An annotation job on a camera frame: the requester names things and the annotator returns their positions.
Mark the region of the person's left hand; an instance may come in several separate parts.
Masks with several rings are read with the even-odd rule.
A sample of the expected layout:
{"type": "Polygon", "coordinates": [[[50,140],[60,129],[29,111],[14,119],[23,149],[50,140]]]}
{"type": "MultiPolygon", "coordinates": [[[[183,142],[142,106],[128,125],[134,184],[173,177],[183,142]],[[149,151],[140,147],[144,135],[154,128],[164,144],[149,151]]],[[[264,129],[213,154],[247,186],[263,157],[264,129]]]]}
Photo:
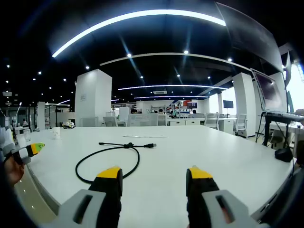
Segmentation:
{"type": "Polygon", "coordinates": [[[9,184],[12,187],[18,183],[24,175],[24,164],[18,164],[13,157],[10,157],[4,162],[4,168],[9,184]]]}

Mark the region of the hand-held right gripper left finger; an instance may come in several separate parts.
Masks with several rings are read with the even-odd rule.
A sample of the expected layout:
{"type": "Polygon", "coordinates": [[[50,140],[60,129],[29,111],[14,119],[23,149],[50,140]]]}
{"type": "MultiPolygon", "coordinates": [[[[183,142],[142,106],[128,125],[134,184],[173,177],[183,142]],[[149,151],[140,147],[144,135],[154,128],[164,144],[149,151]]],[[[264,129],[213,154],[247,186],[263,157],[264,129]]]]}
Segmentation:
{"type": "Polygon", "coordinates": [[[123,173],[118,166],[99,173],[59,207],[50,228],[116,228],[122,209],[123,173]]]}

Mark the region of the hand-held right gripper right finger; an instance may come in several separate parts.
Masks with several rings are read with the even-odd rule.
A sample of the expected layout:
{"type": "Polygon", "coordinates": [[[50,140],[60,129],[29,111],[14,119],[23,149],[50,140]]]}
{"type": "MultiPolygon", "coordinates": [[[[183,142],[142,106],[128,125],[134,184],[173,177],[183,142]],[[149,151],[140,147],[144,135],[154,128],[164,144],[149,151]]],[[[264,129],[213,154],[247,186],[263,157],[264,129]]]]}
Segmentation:
{"type": "Polygon", "coordinates": [[[267,228],[259,224],[248,208],[227,190],[220,190],[213,176],[197,166],[186,172],[189,228],[267,228]]]}

